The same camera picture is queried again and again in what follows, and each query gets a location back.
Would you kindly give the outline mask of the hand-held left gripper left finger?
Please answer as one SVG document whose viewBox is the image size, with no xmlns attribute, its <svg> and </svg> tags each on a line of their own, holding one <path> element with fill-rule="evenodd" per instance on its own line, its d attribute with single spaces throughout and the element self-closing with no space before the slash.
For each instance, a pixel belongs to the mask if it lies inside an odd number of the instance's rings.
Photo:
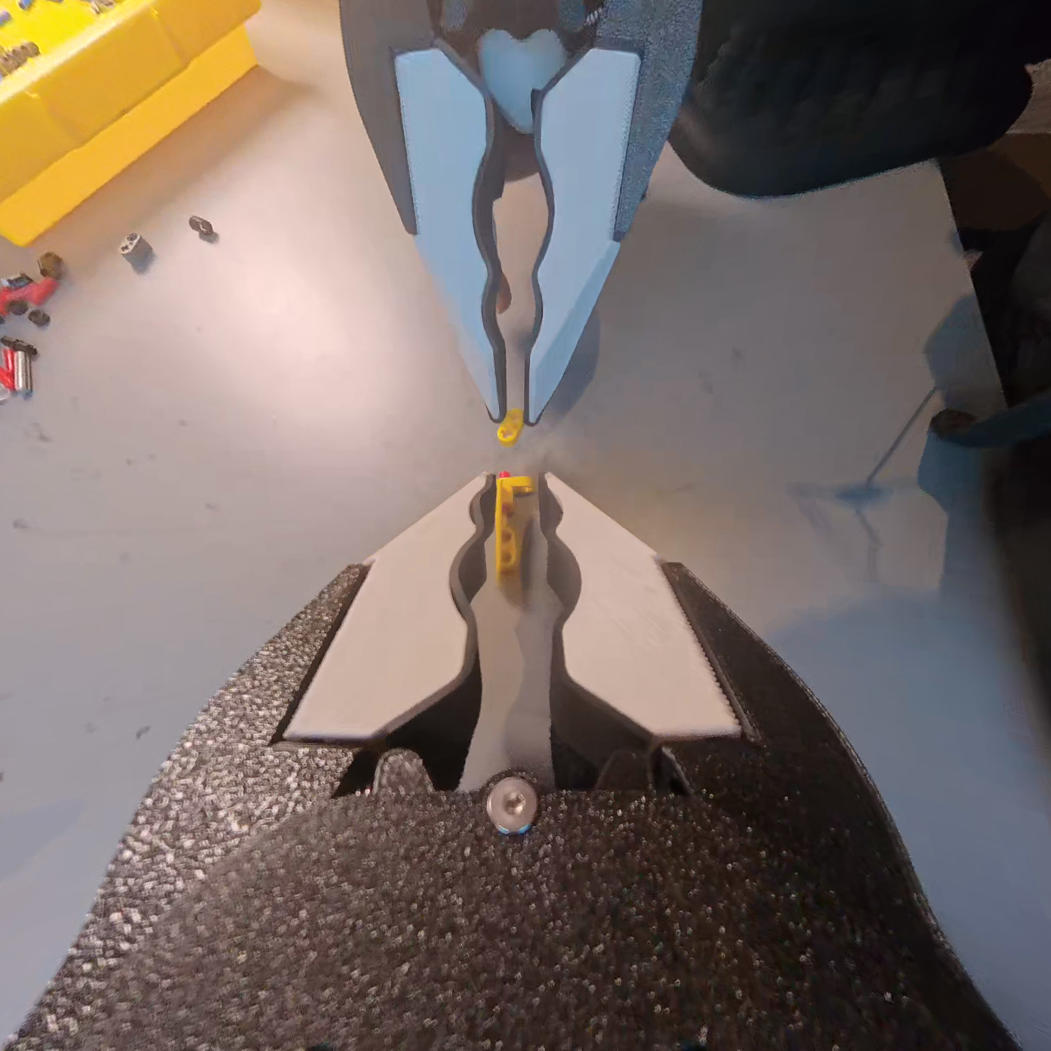
<svg viewBox="0 0 1051 1051">
<path fill-rule="evenodd" d="M 282 741 L 377 742 L 466 683 L 495 496 L 496 477 L 476 476 L 366 561 L 282 720 Z"/>
</svg>

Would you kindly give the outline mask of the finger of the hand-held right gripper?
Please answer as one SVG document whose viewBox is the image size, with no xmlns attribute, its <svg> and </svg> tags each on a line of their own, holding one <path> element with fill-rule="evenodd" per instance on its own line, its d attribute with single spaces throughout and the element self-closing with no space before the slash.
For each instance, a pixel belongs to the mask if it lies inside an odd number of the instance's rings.
<svg viewBox="0 0 1051 1051">
<path fill-rule="evenodd" d="M 498 363 L 494 265 L 476 217 L 493 146 L 487 92 L 448 49 L 401 51 L 394 73 L 401 105 L 414 242 L 456 332 L 466 372 L 493 421 L 506 412 Z"/>
<path fill-rule="evenodd" d="M 639 67 L 633 51 L 592 47 L 537 102 L 534 144 L 548 217 L 533 271 L 529 427 L 540 421 L 565 375 L 619 252 L 616 221 Z"/>
</svg>

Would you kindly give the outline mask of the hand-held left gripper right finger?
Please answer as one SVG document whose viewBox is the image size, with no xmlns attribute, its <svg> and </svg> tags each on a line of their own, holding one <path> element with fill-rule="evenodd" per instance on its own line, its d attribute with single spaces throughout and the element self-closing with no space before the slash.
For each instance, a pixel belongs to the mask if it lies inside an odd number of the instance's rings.
<svg viewBox="0 0 1051 1051">
<path fill-rule="evenodd" d="M 548 584 L 561 604 L 558 676 L 570 691 L 565 703 L 552 702 L 559 734 L 572 742 L 741 737 L 663 559 L 555 474 L 541 482 Z"/>
</svg>

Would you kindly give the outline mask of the long yellow brick beam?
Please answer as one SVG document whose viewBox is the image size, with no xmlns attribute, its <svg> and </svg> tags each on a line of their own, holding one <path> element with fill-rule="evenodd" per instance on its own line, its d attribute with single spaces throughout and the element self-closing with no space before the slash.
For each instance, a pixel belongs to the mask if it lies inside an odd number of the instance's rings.
<svg viewBox="0 0 1051 1051">
<path fill-rule="evenodd" d="M 532 495 L 514 498 L 511 485 L 513 483 L 512 480 L 516 480 L 517 478 L 530 477 L 512 475 L 508 480 L 497 480 L 496 478 L 494 566 L 500 586 L 508 585 L 512 580 L 518 579 L 520 576 L 523 537 L 530 518 L 530 509 L 527 507 L 524 511 L 519 511 L 518 503 L 521 499 L 532 498 L 535 494 L 533 492 Z"/>
</svg>

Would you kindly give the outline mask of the grey desk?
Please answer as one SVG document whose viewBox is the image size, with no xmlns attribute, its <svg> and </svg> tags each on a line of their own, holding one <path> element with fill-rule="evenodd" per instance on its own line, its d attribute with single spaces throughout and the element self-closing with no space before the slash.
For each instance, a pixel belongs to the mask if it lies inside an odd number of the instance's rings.
<svg viewBox="0 0 1051 1051">
<path fill-rule="evenodd" d="M 498 444 L 372 158 L 335 2 L 62 222 L 36 394 L 2 405 L 2 1037 L 141 796 L 279 628 Z M 203 217 L 217 241 L 188 225 Z M 120 256 L 129 232 L 154 251 Z M 997 401 L 937 166 L 739 201 L 662 157 L 585 345 L 507 456 L 691 566 L 847 733 L 940 924 L 1049 1049 L 1036 683 L 927 433 Z"/>
</svg>

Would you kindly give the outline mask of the yellow storage bin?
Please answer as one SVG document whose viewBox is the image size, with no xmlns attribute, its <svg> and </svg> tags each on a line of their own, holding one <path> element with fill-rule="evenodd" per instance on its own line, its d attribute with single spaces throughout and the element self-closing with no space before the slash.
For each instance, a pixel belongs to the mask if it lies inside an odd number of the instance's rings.
<svg viewBox="0 0 1051 1051">
<path fill-rule="evenodd" d="M 1 231 L 27 246 L 256 67 L 257 1 L 123 1 L 1 82 Z"/>
</svg>

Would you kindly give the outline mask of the heap of blue tan pieces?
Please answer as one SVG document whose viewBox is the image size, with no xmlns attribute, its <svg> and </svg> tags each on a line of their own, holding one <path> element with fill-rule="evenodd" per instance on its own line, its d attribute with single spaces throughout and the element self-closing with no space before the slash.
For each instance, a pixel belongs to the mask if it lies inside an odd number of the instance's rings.
<svg viewBox="0 0 1051 1051">
<path fill-rule="evenodd" d="M 1 77 L 73 42 L 119 5 L 114 1 L 2 1 Z"/>
</svg>

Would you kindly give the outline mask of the pile of black red pieces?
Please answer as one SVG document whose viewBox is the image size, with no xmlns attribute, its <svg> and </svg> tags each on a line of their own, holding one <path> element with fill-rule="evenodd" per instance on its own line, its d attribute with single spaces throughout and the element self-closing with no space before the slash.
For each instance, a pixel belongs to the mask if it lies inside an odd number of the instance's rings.
<svg viewBox="0 0 1051 1051">
<path fill-rule="evenodd" d="M 19 272 L 1 281 L 1 326 L 12 317 L 26 320 L 39 329 L 50 325 L 45 305 L 64 279 L 66 265 L 56 252 L 37 259 L 38 274 Z M 28 399 L 34 392 L 33 365 L 39 349 L 18 335 L 1 335 L 1 401 Z"/>
</svg>

